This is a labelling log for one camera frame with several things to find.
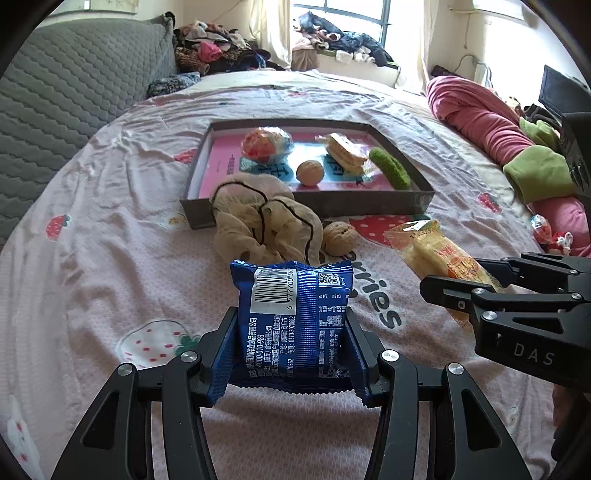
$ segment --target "gray quilted blanket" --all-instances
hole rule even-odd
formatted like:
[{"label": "gray quilted blanket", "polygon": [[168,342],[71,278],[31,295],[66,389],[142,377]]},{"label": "gray quilted blanket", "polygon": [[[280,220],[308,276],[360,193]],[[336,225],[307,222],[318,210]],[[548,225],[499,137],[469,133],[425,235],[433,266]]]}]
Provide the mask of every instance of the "gray quilted blanket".
[{"label": "gray quilted blanket", "polygon": [[177,73],[173,26],[91,19],[36,29],[0,79],[0,249],[99,128]]}]

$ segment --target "green fuzzy toy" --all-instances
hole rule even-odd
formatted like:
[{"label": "green fuzzy toy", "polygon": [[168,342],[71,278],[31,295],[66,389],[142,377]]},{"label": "green fuzzy toy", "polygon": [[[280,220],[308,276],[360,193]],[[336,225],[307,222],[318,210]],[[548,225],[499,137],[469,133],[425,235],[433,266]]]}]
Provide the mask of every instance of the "green fuzzy toy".
[{"label": "green fuzzy toy", "polygon": [[407,171],[396,158],[383,148],[372,148],[369,152],[369,159],[376,164],[396,190],[410,189],[411,180]]}]

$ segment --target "candy wrapper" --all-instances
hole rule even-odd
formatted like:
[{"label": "candy wrapper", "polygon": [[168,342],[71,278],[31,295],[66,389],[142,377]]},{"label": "candy wrapper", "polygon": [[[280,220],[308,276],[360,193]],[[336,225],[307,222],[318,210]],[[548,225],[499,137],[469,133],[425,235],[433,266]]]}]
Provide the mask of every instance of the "candy wrapper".
[{"label": "candy wrapper", "polygon": [[530,219],[534,229],[534,238],[546,253],[551,255],[570,255],[573,245],[573,234],[570,232],[556,232],[552,234],[552,227],[548,220],[541,215],[534,215]]},{"label": "candy wrapper", "polygon": [[[485,283],[496,291],[502,289],[474,258],[441,233],[436,220],[403,223],[384,232],[384,236],[420,279],[437,275]],[[462,328],[470,325],[467,313],[448,311]]]},{"label": "candy wrapper", "polygon": [[242,155],[257,163],[280,161],[294,149],[294,141],[285,130],[277,127],[259,127],[242,140]]},{"label": "candy wrapper", "polygon": [[240,357],[230,383],[289,393],[330,393],[352,388],[339,365],[351,262],[309,267],[297,262],[259,267],[230,264],[240,290]]}]

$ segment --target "wafer snack package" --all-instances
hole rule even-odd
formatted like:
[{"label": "wafer snack package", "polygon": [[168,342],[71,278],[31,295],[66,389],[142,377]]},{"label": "wafer snack package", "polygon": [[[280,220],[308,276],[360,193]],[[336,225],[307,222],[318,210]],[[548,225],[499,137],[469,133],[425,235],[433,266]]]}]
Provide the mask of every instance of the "wafer snack package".
[{"label": "wafer snack package", "polygon": [[[485,283],[496,291],[502,289],[474,258],[442,234],[436,220],[403,223],[384,232],[384,237],[420,279],[437,275]],[[448,311],[462,328],[469,327],[467,313]]]}]

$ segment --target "pink blanket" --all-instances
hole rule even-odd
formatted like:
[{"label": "pink blanket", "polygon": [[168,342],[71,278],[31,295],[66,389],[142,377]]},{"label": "pink blanket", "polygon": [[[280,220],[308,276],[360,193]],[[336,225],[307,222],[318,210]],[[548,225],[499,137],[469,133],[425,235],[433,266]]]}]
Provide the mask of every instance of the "pink blanket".
[{"label": "pink blanket", "polygon": [[[519,129],[519,116],[490,90],[459,77],[436,77],[427,85],[427,100],[438,120],[504,166],[534,143]],[[553,232],[571,232],[572,255],[591,258],[589,226],[583,205],[574,197],[542,200],[531,205],[546,217]]]},{"label": "pink blanket", "polygon": [[500,166],[534,143],[519,129],[519,116],[490,90],[460,77],[437,77],[427,100],[438,120],[456,127]]}]

